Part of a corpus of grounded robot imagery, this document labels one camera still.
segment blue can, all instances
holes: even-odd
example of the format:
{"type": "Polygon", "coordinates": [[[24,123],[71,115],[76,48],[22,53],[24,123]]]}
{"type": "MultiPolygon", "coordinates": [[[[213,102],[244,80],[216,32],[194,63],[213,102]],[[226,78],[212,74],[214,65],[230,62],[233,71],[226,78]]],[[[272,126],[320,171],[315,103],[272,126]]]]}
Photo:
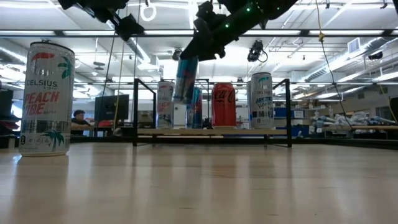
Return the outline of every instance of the blue can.
{"type": "Polygon", "coordinates": [[[202,89],[195,87],[192,101],[187,105],[187,112],[185,113],[185,128],[202,128],[202,99],[202,89]]]}
{"type": "Polygon", "coordinates": [[[193,88],[197,77],[198,57],[178,62],[173,103],[188,105],[192,101],[193,88]]]}

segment red can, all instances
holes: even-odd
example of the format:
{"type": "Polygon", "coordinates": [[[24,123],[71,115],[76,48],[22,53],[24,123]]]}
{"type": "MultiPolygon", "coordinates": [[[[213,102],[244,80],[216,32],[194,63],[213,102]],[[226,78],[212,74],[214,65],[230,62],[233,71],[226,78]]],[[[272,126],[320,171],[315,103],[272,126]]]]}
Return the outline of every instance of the red can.
{"type": "Polygon", "coordinates": [[[230,83],[217,83],[211,92],[213,128],[236,127],[235,89],[230,83]]]}

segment celsius can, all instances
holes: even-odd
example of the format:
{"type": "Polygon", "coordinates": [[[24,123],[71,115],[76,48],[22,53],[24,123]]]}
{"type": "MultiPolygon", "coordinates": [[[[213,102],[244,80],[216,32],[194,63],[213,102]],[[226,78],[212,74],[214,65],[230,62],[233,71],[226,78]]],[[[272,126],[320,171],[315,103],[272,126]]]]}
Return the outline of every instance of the celsius can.
{"type": "Polygon", "coordinates": [[[274,107],[272,104],[272,76],[270,73],[256,73],[251,77],[252,121],[254,129],[274,127],[274,107]]]}
{"type": "Polygon", "coordinates": [[[187,105],[185,113],[185,128],[202,129],[202,89],[195,87],[190,104],[187,105]]]}
{"type": "Polygon", "coordinates": [[[175,89],[173,102],[177,104],[188,105],[191,103],[193,87],[197,76],[198,57],[178,62],[177,78],[175,80],[175,89]]]}
{"type": "Polygon", "coordinates": [[[230,83],[216,83],[211,92],[213,128],[236,127],[235,89],[230,83]]]}
{"type": "Polygon", "coordinates": [[[72,50],[57,44],[31,43],[19,142],[22,156],[68,152],[74,73],[72,50]]]}
{"type": "Polygon", "coordinates": [[[249,127],[251,128],[251,96],[252,96],[252,92],[251,92],[251,81],[248,81],[246,83],[246,96],[248,97],[248,113],[249,113],[249,127]]]}
{"type": "Polygon", "coordinates": [[[173,128],[174,83],[161,81],[157,84],[156,128],[173,128]]]}

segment white can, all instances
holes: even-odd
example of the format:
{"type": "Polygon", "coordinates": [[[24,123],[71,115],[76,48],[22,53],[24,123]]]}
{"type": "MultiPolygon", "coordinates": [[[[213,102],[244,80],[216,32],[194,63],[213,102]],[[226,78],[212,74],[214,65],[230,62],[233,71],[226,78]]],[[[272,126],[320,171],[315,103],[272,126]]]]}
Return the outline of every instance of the white can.
{"type": "Polygon", "coordinates": [[[252,121],[254,129],[274,127],[274,106],[272,103],[272,76],[270,73],[256,73],[251,77],[252,121]]]}
{"type": "Polygon", "coordinates": [[[65,155],[70,144],[75,53],[57,44],[31,43],[22,110],[19,152],[65,155]]]}
{"type": "Polygon", "coordinates": [[[157,84],[156,128],[173,128],[174,104],[173,91],[175,84],[161,81],[157,84]]]}
{"type": "Polygon", "coordinates": [[[246,96],[248,98],[248,113],[249,113],[249,127],[251,128],[251,120],[252,120],[252,91],[251,91],[251,81],[246,83],[246,96]]]}

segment coca-cola can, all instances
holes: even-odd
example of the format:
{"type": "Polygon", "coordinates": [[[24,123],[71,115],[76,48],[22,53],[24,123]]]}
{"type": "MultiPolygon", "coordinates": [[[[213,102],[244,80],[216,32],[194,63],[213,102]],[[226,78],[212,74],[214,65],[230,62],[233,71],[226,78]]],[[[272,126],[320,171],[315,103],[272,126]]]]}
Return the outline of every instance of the coca-cola can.
{"type": "Polygon", "coordinates": [[[235,89],[230,83],[216,83],[211,91],[211,125],[213,128],[236,127],[235,89]]]}
{"type": "Polygon", "coordinates": [[[246,96],[248,98],[248,113],[249,113],[249,127],[251,128],[251,118],[252,118],[252,108],[251,108],[251,98],[252,98],[252,91],[251,91],[251,81],[246,83],[246,96]]]}
{"type": "Polygon", "coordinates": [[[174,104],[172,101],[174,83],[161,81],[157,84],[156,128],[173,128],[174,104]]]}
{"type": "Polygon", "coordinates": [[[22,156],[64,155],[70,145],[75,53],[57,44],[31,43],[22,110],[22,156]]]}
{"type": "Polygon", "coordinates": [[[270,73],[256,73],[251,77],[252,121],[254,129],[274,127],[274,107],[272,102],[272,76],[270,73]]]}

